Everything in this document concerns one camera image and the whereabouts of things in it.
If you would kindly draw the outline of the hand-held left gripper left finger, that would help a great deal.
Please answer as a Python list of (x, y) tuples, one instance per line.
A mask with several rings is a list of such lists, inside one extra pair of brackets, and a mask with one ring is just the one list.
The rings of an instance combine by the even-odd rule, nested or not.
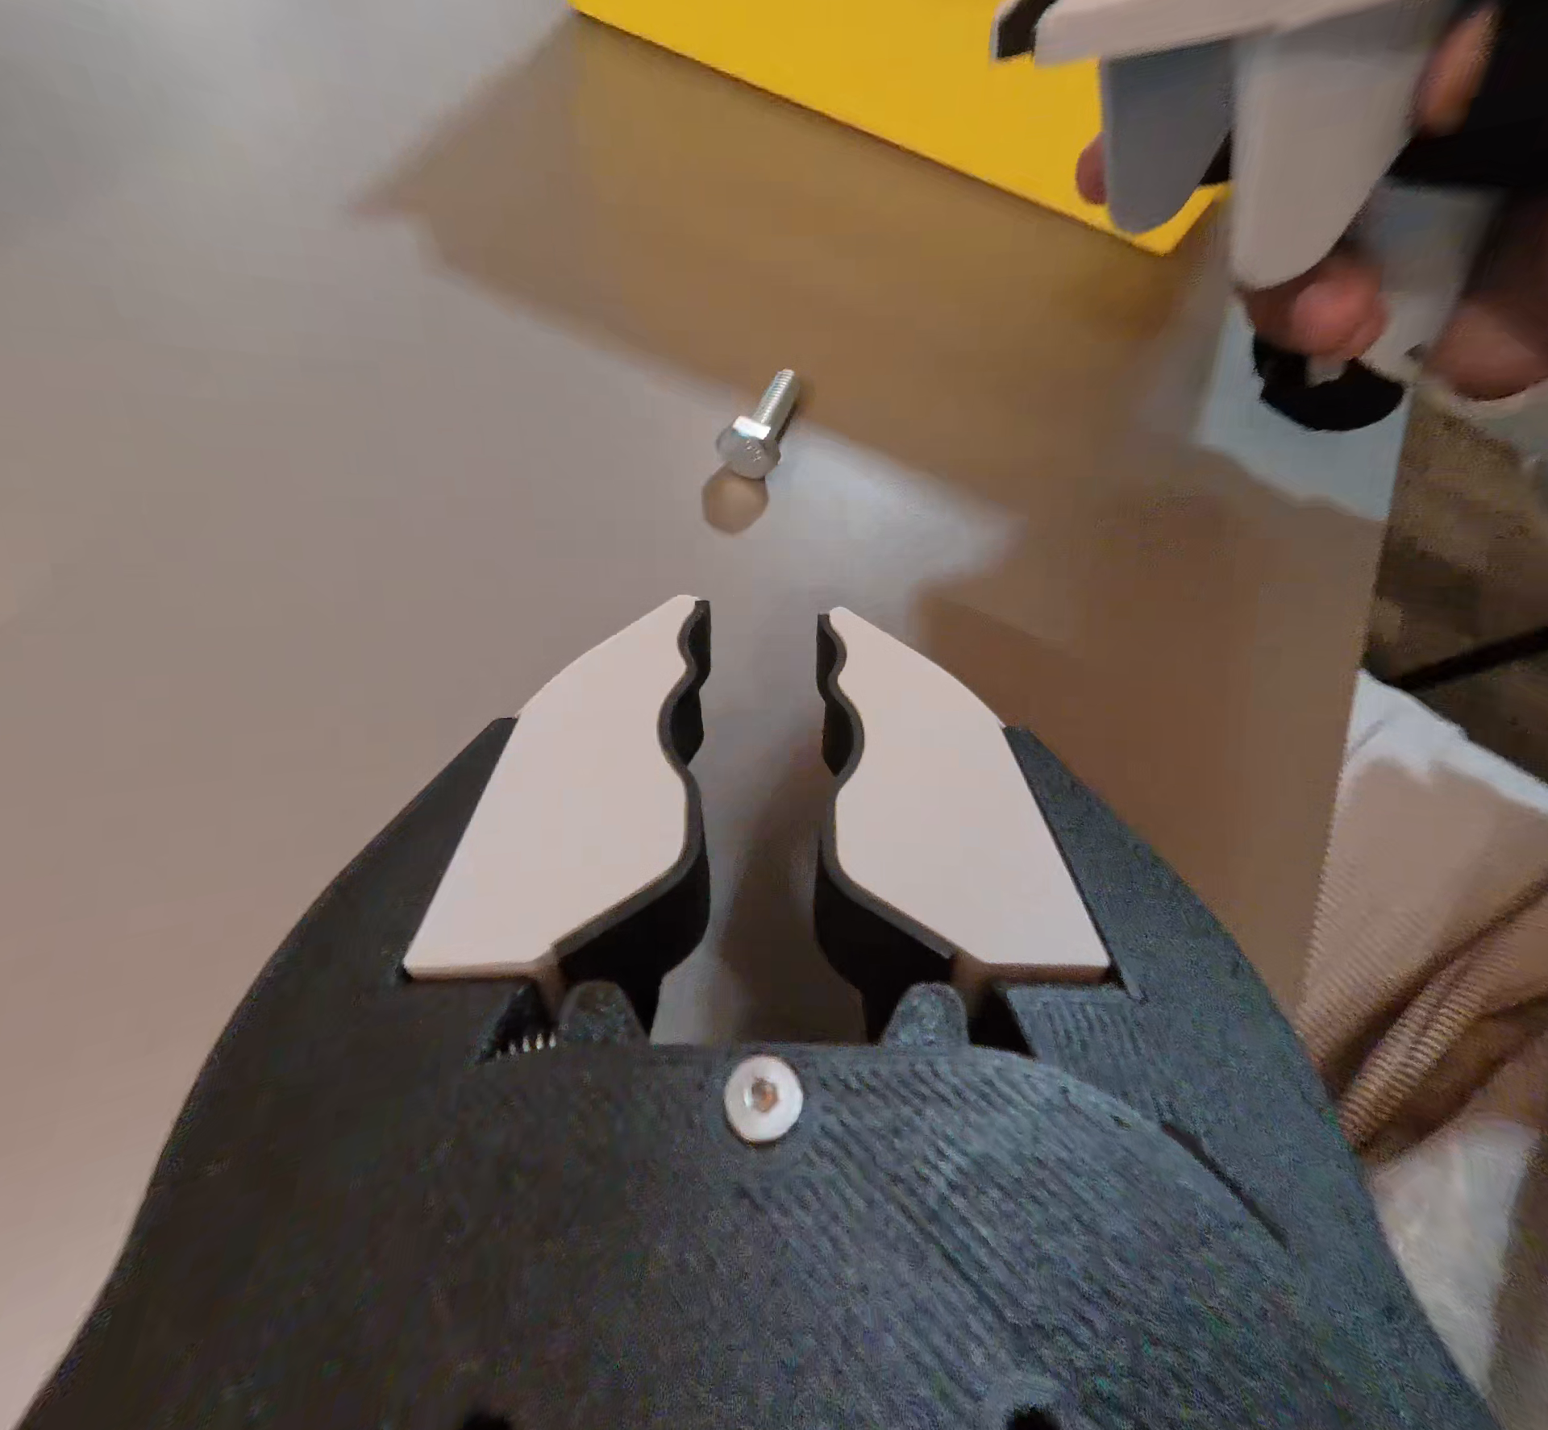
[(708, 919), (688, 767), (708, 645), (707, 601), (674, 596), (519, 708), (407, 947), (408, 978), (524, 978), (552, 1011), (604, 979), (652, 1024)]

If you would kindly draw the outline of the black chair base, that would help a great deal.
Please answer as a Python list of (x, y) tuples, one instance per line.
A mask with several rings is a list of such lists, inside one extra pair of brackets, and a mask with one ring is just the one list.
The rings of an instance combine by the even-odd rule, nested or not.
[(1498, 670), (1536, 660), (1546, 653), (1546, 627), (1531, 627), (1498, 640), (1473, 645), (1440, 660), (1414, 666), (1384, 681), (1407, 693), (1420, 693), (1453, 681), (1470, 680)]

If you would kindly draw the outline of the grey desk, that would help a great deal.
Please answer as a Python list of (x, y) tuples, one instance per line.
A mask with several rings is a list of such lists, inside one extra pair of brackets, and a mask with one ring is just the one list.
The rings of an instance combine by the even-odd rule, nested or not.
[[(492, 718), (711, 609), (660, 1040), (852, 1039), (815, 624), (1026, 726), (1293, 1007), (1382, 530), (1155, 258), (563, 0), (3, 0), (3, 1426), (204, 1057)], [(779, 461), (716, 437), (802, 377)]]

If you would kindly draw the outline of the silver hex bolt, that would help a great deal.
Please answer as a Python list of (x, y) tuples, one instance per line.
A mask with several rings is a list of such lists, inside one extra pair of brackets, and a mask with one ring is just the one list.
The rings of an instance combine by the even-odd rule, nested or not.
[(797, 408), (802, 377), (789, 368), (772, 375), (749, 413), (733, 418), (716, 437), (723, 467), (743, 479), (764, 479), (779, 461), (779, 442)]

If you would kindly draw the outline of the person's right hand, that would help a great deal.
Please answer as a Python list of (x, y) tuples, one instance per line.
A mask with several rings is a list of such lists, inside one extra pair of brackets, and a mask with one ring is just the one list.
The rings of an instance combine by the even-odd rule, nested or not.
[[(1546, 375), (1546, 0), (1462, 0), (1417, 83), (1410, 126), (1401, 179), (1504, 187), (1424, 372), (1462, 398), (1513, 398)], [(1386, 322), (1381, 269), (1351, 241), (1237, 294), (1259, 335), (1317, 360), (1364, 355)]]

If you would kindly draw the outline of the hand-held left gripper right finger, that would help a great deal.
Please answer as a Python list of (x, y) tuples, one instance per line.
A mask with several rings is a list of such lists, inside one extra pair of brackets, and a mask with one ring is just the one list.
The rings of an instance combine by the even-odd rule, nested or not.
[(880, 1035), (918, 983), (969, 1019), (995, 984), (1096, 984), (1112, 958), (1005, 726), (913, 645), (819, 617), (822, 762), (832, 778), (814, 894), (827, 963)]

